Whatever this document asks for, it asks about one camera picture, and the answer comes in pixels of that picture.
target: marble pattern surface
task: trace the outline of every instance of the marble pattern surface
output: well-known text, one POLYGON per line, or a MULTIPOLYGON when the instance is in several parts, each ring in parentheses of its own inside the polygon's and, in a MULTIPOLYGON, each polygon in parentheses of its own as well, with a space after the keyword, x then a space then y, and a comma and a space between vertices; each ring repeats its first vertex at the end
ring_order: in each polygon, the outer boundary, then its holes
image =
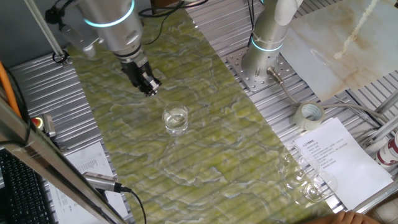
MULTIPOLYGON (((143 43, 161 21, 144 20, 143 43)), ((331 213, 286 187, 294 166, 281 163, 282 143, 185 11, 144 48, 163 83, 150 98, 103 46, 93 58, 69 52, 119 180, 140 196, 148 223, 295 223, 331 213), (189 110, 188 132, 178 138, 162 121, 173 101, 189 110)), ((139 205, 127 199, 143 223, 139 205)))
POLYGON ((398 69, 395 3, 344 0, 294 19, 280 52, 320 100, 356 91, 398 69))

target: metal base plate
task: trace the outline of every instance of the metal base plate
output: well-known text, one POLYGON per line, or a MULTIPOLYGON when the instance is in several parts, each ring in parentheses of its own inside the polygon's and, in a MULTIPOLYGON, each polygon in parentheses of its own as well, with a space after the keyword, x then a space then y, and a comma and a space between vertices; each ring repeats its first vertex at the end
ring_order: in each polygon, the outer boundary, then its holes
MULTIPOLYGON (((275 81, 270 76, 266 78, 260 76, 256 77, 254 74, 249 75, 243 72, 241 66, 242 56, 246 53, 247 50, 248 48, 245 47, 235 52, 232 52, 231 54, 228 54, 226 59, 229 62, 229 64, 231 64, 232 69, 238 74, 239 77, 241 77, 243 83, 252 92, 257 92, 259 90, 266 88, 267 86, 273 85, 275 81)), ((278 75, 283 74, 284 77, 286 75, 294 73, 292 67, 290 67, 290 65, 286 63, 285 59, 281 54, 279 54, 278 56, 278 63, 279 63, 278 75)))

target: green patterned mat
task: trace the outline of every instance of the green patterned mat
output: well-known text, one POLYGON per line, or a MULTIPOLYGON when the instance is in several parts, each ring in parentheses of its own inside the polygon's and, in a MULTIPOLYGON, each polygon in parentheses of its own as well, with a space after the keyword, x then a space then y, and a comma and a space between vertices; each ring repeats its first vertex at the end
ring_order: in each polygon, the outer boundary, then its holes
MULTIPOLYGON (((144 22, 146 43, 162 18, 144 22)), ((163 83, 150 98, 103 46, 94 58, 73 47, 69 53, 119 179, 140 196, 149 223, 294 223, 331 213, 325 202, 314 205, 285 187, 294 169, 280 162, 282 143, 185 11, 144 48, 163 83), (173 101, 189 109, 188 132, 179 138, 162 121, 173 101)))

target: tape roll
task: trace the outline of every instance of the tape roll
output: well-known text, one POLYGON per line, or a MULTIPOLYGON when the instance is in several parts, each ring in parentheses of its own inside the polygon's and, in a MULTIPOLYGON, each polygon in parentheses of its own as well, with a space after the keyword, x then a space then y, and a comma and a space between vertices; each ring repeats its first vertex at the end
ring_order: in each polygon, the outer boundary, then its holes
POLYGON ((314 130, 325 119, 325 110, 318 103, 302 103, 293 116, 293 122, 304 130, 314 130))

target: keyboard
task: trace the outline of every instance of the keyboard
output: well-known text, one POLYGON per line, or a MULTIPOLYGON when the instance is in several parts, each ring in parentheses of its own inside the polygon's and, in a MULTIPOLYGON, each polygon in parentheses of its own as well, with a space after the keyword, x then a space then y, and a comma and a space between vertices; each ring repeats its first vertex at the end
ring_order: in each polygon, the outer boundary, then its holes
POLYGON ((7 224, 52 223, 41 176, 5 149, 0 150, 7 224))

